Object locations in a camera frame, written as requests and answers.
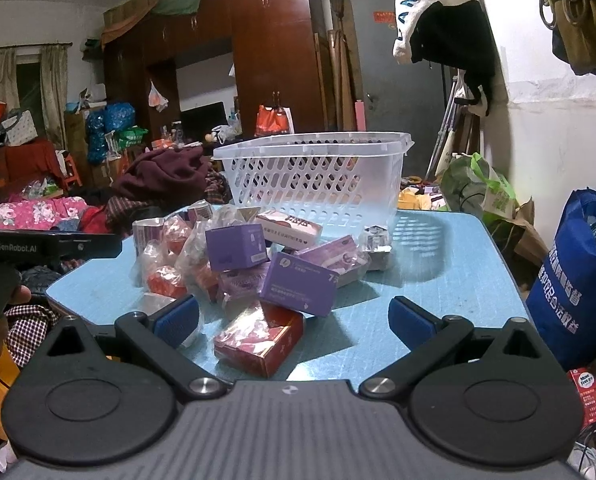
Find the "white plastic perforated basket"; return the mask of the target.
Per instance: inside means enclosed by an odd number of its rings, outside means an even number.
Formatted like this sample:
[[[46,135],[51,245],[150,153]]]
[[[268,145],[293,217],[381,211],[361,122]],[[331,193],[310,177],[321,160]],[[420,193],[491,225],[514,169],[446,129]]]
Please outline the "white plastic perforated basket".
[[[325,237],[394,225],[403,162],[414,141],[386,131],[265,136],[222,146],[234,204],[276,209],[323,227]]]

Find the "maroon clothing pile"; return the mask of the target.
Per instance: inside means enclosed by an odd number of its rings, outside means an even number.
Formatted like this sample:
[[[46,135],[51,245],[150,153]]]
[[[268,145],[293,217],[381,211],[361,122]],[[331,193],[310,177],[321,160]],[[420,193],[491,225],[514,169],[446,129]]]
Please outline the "maroon clothing pile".
[[[138,156],[112,189],[128,200],[179,208],[204,197],[209,169],[201,146],[161,148]]]

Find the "white pink long box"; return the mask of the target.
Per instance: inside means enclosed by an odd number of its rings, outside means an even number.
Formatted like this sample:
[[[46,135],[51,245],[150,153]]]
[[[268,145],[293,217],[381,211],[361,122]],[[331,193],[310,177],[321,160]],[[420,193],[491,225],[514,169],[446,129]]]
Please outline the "white pink long box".
[[[269,209],[259,212],[255,222],[262,226],[264,238],[293,250],[301,250],[318,244],[322,226],[303,218]]]

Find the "purple cube box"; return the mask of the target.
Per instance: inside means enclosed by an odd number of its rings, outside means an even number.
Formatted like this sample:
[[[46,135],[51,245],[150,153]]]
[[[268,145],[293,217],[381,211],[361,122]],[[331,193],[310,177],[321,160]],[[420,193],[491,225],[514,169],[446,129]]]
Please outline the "purple cube box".
[[[206,244],[213,272],[250,269],[269,260],[263,228],[257,223],[208,230]]]

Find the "small silver white box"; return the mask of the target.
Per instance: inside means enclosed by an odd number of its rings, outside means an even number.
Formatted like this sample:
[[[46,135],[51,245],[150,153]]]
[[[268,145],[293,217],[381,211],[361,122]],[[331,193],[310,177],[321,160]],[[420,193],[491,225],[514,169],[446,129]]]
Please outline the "small silver white box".
[[[359,237],[359,248],[370,262],[368,272],[386,271],[391,266],[392,245],[386,226],[366,226]]]

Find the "red item in plastic bag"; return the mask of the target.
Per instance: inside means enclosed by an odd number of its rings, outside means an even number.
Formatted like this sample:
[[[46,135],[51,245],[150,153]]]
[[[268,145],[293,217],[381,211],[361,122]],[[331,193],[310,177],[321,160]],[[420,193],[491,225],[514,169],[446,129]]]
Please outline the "red item in plastic bag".
[[[187,294],[182,273],[174,266],[174,253],[157,242],[149,242],[140,255],[141,277],[149,292],[179,299]]]

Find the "purple box with logo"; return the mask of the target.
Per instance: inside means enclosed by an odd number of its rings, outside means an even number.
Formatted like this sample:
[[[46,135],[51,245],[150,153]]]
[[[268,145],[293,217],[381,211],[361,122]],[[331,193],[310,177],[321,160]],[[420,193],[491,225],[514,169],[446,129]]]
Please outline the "purple box with logo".
[[[265,304],[325,318],[333,310],[337,282],[336,272],[278,252],[266,270],[259,299]]]

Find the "beige window curtain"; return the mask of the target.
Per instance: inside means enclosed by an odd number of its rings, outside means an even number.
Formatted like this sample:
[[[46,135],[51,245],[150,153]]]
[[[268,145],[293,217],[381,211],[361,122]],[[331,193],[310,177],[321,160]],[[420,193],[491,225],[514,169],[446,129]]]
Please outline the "beige window curtain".
[[[45,135],[56,148],[66,148],[64,111],[67,104],[70,44],[40,44],[40,97]],[[0,48],[0,101],[18,107],[17,48]]]

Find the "blue shopping bag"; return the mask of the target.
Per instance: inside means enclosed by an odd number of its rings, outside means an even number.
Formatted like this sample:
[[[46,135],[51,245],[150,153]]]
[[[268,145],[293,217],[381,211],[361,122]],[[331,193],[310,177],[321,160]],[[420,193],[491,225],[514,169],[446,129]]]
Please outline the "blue shopping bag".
[[[564,370],[596,358],[596,191],[570,194],[526,306]]]

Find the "pink floral bedding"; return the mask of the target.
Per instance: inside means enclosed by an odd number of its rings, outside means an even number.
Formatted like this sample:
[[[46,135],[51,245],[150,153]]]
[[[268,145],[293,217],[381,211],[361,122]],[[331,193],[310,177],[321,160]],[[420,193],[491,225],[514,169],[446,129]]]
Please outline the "pink floral bedding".
[[[46,198],[0,204],[0,230],[48,231],[64,220],[79,220],[88,204],[81,197]]]

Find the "blue plastic bags stack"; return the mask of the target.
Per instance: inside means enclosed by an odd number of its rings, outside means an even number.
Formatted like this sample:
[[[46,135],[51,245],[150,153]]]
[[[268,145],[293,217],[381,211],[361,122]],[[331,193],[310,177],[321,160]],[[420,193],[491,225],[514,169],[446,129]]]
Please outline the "blue plastic bags stack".
[[[101,165],[107,159],[107,138],[112,139],[112,146],[118,150],[141,142],[142,132],[136,128],[135,109],[130,103],[109,104],[99,110],[92,110],[86,118],[86,158],[92,166]]]

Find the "dark red wooden wardrobe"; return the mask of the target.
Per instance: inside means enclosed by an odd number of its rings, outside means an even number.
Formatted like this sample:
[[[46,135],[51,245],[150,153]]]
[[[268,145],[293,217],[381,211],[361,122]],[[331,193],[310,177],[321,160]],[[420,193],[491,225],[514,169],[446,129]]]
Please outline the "dark red wooden wardrobe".
[[[194,14],[144,14],[103,47],[109,103],[128,102],[153,136],[179,119],[184,66],[229,53],[240,120],[255,132],[258,109],[280,102],[299,132],[335,127],[322,0],[200,0]]]

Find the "grey door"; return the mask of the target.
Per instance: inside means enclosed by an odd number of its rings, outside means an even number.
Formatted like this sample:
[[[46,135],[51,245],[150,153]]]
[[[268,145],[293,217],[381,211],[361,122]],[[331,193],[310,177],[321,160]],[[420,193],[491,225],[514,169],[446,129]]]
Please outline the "grey door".
[[[447,105],[452,75],[422,61],[399,64],[394,0],[349,0],[360,63],[360,95],[370,131],[405,132],[414,145],[404,158],[406,176],[423,177]]]

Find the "red pink tissue box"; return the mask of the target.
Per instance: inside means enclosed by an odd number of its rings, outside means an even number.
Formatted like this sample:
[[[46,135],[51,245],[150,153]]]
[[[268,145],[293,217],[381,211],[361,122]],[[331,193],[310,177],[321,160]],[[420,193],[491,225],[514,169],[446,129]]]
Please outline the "red pink tissue box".
[[[256,301],[213,338],[214,355],[249,375],[272,377],[304,334],[304,316]]]

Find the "white black hanging hoodie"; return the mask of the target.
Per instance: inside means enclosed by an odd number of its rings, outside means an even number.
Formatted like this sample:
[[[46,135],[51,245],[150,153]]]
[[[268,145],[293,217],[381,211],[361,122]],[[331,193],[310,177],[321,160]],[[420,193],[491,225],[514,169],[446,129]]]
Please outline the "white black hanging hoodie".
[[[480,0],[394,0],[400,64],[438,63],[463,73],[462,103],[487,115],[493,101],[496,46]]]

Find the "red snack bag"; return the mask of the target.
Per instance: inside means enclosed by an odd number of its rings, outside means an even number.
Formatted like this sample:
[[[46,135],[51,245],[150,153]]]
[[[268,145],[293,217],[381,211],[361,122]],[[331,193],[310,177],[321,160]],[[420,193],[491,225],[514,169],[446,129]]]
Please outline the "red snack bag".
[[[575,368],[567,373],[575,385],[583,406],[583,428],[596,424],[596,377],[586,368]]]

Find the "green white plastic bag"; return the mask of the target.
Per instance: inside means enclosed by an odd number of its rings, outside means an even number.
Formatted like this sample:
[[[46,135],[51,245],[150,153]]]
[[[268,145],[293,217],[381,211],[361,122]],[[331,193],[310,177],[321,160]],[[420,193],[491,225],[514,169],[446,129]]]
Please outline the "green white plastic bag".
[[[482,222],[512,220],[517,207],[513,188],[481,156],[453,155],[440,180],[450,211],[472,214]]]

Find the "purple floral carton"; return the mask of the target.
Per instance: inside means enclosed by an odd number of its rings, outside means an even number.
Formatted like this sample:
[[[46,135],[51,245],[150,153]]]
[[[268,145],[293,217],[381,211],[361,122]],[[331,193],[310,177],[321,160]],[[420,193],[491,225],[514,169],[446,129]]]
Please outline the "purple floral carton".
[[[362,252],[351,235],[300,250],[297,256],[337,273],[338,288],[362,280],[371,263],[371,258]]]

